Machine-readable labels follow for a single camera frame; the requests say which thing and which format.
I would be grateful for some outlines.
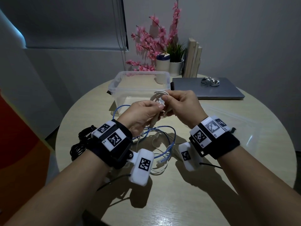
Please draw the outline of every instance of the roller blind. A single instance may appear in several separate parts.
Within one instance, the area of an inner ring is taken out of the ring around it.
[[[28,48],[126,50],[122,0],[0,0]]]

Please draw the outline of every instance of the green plant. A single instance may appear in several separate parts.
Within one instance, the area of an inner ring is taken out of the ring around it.
[[[170,43],[167,45],[165,52],[170,54],[171,63],[179,63],[182,61],[182,57],[186,51],[186,47],[183,46],[180,42]]]

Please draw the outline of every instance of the jar lid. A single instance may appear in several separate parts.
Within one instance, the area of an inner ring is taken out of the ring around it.
[[[170,60],[170,55],[168,53],[162,53],[157,55],[157,60]]]

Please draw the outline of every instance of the wristband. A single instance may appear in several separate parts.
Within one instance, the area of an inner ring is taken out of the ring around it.
[[[217,159],[240,145],[229,130],[218,117],[207,117],[190,131],[189,140],[201,157],[210,154]]]
[[[88,149],[108,166],[116,169],[126,164],[131,151],[132,133],[116,120],[107,121],[91,133]]]

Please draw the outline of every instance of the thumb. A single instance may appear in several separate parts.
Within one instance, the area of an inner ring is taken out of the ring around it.
[[[164,105],[156,103],[156,105],[152,105],[150,107],[146,107],[148,110],[148,114],[150,117],[153,117],[157,113],[160,113],[164,109]]]
[[[171,106],[171,108],[175,108],[178,103],[180,103],[177,99],[170,95],[163,95],[162,100],[167,103],[167,105]]]

